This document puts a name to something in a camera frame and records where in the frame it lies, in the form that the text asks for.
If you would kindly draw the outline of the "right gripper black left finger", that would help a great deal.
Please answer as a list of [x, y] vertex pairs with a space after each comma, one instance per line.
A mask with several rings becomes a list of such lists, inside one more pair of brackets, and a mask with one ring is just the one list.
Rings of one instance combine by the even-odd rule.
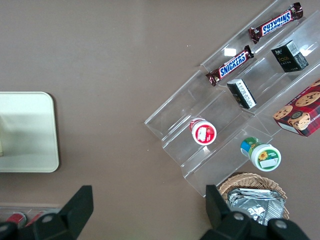
[[91, 185], [82, 186], [57, 213], [41, 215], [18, 233], [20, 240], [76, 240], [94, 210]]

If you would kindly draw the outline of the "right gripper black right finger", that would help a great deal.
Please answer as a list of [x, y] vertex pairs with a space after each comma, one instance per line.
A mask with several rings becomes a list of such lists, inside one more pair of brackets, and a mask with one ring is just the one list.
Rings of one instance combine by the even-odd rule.
[[231, 211], [215, 185], [206, 186], [205, 207], [212, 226], [202, 240], [248, 240], [251, 219], [242, 212]]

